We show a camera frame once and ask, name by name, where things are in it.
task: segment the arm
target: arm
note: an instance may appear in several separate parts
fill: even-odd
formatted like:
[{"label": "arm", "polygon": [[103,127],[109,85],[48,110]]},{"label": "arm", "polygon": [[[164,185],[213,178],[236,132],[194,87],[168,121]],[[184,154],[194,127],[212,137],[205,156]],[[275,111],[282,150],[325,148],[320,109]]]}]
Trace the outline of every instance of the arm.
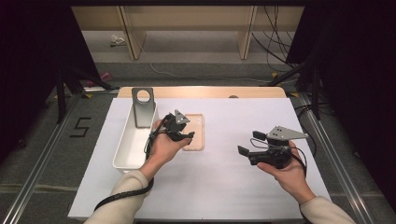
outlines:
[{"label": "arm", "polygon": [[[300,158],[296,146],[290,141],[292,153]],[[288,192],[300,204],[305,217],[312,223],[355,223],[340,207],[323,197],[317,197],[309,188],[304,177],[303,167],[297,160],[278,170],[270,164],[260,162],[257,166],[265,173],[272,175],[280,187]]]},{"label": "arm", "polygon": [[[172,160],[177,152],[186,146],[191,139],[186,138],[179,142],[172,141],[166,134],[160,133],[154,140],[151,155],[139,170],[124,174],[116,183],[110,195],[117,193],[143,189],[149,181],[167,162]],[[99,207],[85,222],[87,224],[108,223],[133,223],[134,215],[142,206],[147,195],[137,195],[122,198]]]}]

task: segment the white table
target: white table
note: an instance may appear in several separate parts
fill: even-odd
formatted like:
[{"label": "white table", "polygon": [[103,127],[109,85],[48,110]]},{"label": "white table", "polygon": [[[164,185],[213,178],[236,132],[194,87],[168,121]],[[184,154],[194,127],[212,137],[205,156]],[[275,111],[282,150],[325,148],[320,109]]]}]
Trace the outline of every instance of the white table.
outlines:
[{"label": "white table", "polygon": [[[252,131],[269,133],[276,125],[301,132],[287,98],[155,100],[160,118],[178,109],[202,113],[205,149],[180,151],[155,176],[150,195],[136,220],[279,221],[300,219],[297,202],[274,178],[249,164],[237,146],[253,149]],[[132,99],[116,98],[108,111],[69,217],[85,219],[107,197],[121,173],[112,166]],[[305,154],[307,181],[330,199],[305,139],[294,140]]]}]

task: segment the sleeve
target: sleeve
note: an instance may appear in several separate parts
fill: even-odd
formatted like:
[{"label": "sleeve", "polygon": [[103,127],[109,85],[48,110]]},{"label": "sleeve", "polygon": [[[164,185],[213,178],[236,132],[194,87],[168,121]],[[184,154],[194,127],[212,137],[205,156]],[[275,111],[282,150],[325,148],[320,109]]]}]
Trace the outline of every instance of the sleeve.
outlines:
[{"label": "sleeve", "polygon": [[340,207],[326,198],[316,197],[300,206],[301,212],[311,223],[355,223]]},{"label": "sleeve", "polygon": [[[116,183],[110,195],[122,193],[124,191],[143,189],[149,184],[146,177],[138,170],[124,174]],[[128,198],[116,200],[99,207],[86,220],[86,224],[119,224],[133,223],[134,215],[142,206],[147,194],[136,195]]]}]

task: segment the hand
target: hand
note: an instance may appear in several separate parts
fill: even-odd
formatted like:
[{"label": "hand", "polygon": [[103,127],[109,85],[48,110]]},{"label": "hand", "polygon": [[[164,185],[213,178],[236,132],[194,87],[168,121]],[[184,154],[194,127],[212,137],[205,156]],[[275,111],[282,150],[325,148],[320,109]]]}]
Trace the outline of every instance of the hand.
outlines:
[{"label": "hand", "polygon": [[[160,123],[161,121],[157,120],[154,127],[157,128]],[[159,133],[151,146],[151,155],[142,167],[140,167],[140,172],[142,172],[148,180],[152,179],[161,167],[171,161],[177,152],[190,141],[190,138],[185,138],[181,141],[174,142],[166,133]]]},{"label": "hand", "polygon": [[[290,141],[291,153],[300,158],[295,144]],[[305,181],[303,167],[297,160],[291,159],[289,166],[278,170],[270,164],[259,162],[257,164],[265,173],[272,175],[280,187],[288,192],[299,204],[306,203],[315,198],[316,195]]]}]

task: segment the forearm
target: forearm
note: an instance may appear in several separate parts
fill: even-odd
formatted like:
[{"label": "forearm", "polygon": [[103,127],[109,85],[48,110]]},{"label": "forearm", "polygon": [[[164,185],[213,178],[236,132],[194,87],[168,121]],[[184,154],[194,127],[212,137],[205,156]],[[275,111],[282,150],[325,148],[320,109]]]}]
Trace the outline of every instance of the forearm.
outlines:
[{"label": "forearm", "polygon": [[312,223],[355,223],[340,207],[323,197],[316,197],[300,206],[301,212]]},{"label": "forearm", "polygon": [[[110,195],[143,189],[149,184],[140,171],[124,174],[114,186]],[[99,207],[85,223],[133,223],[134,215],[142,206],[146,194],[122,198]]]}]

